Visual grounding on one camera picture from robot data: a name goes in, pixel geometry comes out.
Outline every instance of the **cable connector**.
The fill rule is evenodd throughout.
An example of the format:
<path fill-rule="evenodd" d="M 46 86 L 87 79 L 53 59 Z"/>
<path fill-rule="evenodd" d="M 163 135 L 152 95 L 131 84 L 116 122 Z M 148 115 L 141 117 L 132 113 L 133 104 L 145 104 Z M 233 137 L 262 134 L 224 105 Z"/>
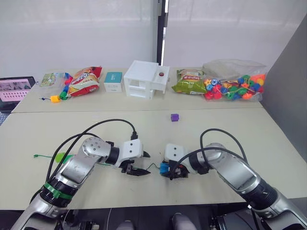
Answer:
<path fill-rule="evenodd" d="M 130 140 L 135 140 L 135 139 L 137 139 L 138 137 L 139 137 L 139 136 L 138 136 L 137 132 L 136 132 L 136 131 L 133 131 Z"/>

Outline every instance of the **green tape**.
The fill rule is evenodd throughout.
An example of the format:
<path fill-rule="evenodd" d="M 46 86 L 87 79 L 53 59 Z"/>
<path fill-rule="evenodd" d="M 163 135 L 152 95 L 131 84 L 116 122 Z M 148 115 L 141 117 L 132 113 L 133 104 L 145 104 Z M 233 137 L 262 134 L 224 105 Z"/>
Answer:
<path fill-rule="evenodd" d="M 72 196 L 71 195 L 67 195 L 65 193 L 62 193 L 61 191 L 55 189 L 54 187 L 52 187 L 50 184 L 46 183 L 44 184 L 44 187 L 46 189 L 48 189 L 55 198 L 63 198 L 63 199 L 68 199 L 68 200 L 71 200 L 72 199 Z"/>

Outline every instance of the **purple cube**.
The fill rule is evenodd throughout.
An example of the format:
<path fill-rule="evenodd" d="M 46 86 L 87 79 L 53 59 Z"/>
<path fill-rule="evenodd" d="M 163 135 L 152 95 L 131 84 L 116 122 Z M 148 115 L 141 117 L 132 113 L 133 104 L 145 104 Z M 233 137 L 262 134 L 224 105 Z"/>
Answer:
<path fill-rule="evenodd" d="M 171 114 L 171 120 L 172 122 L 179 121 L 179 114 Z"/>

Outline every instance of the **green plastic piece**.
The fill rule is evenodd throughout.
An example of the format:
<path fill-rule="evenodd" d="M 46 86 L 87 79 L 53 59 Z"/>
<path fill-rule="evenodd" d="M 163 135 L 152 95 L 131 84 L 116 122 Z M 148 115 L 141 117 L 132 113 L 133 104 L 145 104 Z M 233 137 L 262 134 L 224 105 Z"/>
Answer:
<path fill-rule="evenodd" d="M 226 98 L 229 99 L 229 100 L 232 100 L 232 99 L 234 98 L 234 95 L 235 95 L 234 92 L 228 92 L 228 93 L 226 94 Z"/>
<path fill-rule="evenodd" d="M 64 100 L 64 101 L 67 100 L 67 97 L 66 97 L 66 96 L 67 96 L 67 93 L 64 92 L 64 91 L 61 92 L 61 93 L 59 94 L 60 99 L 61 99 L 61 100 Z"/>
<path fill-rule="evenodd" d="M 246 88 L 241 88 L 241 89 L 238 90 L 237 93 L 240 94 L 240 95 L 243 95 L 243 94 L 245 94 L 247 91 L 248 91 L 248 90 L 247 90 Z"/>
<path fill-rule="evenodd" d="M 59 152 L 59 153 L 56 155 L 56 157 L 55 157 L 56 163 L 59 163 L 59 162 L 63 159 L 64 155 L 65 155 L 65 152 Z M 68 159 L 69 159 L 70 157 L 72 157 L 72 156 L 73 156 L 73 155 L 68 155 L 68 156 L 65 158 L 65 160 L 63 161 L 63 163 L 65 164 L 66 161 L 68 161 Z"/>
<path fill-rule="evenodd" d="M 255 82 L 253 81 L 253 80 L 250 80 L 249 81 L 249 86 L 251 87 L 251 86 L 253 86 L 255 84 Z"/>
<path fill-rule="evenodd" d="M 62 193 L 61 191 L 55 189 L 54 187 L 52 187 L 50 184 L 46 183 L 44 184 L 44 187 L 46 189 L 48 189 L 55 198 L 63 198 L 63 199 L 68 199 L 68 200 L 71 200 L 72 199 L 72 196 L 71 195 L 67 195 L 65 193 Z"/>
<path fill-rule="evenodd" d="M 247 82 L 249 80 L 250 76 L 249 75 L 244 75 L 242 78 L 244 79 L 245 82 Z"/>
<path fill-rule="evenodd" d="M 238 87 L 232 86 L 232 87 L 229 88 L 228 91 L 232 92 L 232 91 L 236 91 L 237 89 L 238 89 Z"/>

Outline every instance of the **laptop screen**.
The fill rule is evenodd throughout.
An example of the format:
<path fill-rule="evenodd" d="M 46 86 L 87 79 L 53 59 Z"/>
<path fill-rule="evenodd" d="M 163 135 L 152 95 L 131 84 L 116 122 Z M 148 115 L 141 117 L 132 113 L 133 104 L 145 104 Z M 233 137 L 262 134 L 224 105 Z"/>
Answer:
<path fill-rule="evenodd" d="M 34 84 L 33 77 L 0 78 L 0 112 L 11 112 Z"/>

